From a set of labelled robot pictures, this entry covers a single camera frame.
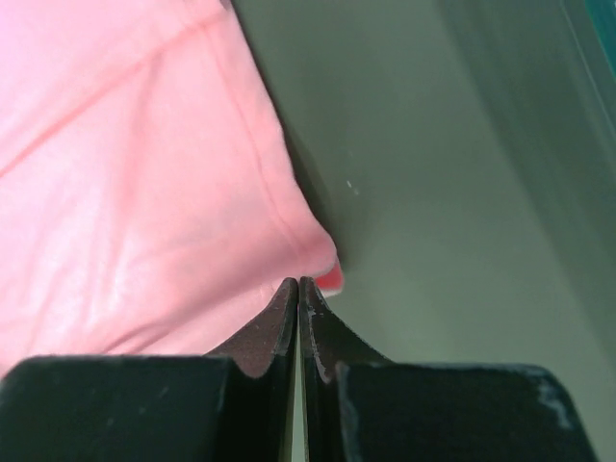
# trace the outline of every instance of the gray surface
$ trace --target gray surface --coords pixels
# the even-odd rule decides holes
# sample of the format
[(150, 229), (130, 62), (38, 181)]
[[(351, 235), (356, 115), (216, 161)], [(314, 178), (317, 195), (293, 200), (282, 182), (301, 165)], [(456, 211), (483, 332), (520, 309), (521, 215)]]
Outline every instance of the gray surface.
[(560, 2), (237, 3), (332, 309), (396, 360), (551, 369), (616, 460), (614, 138)]

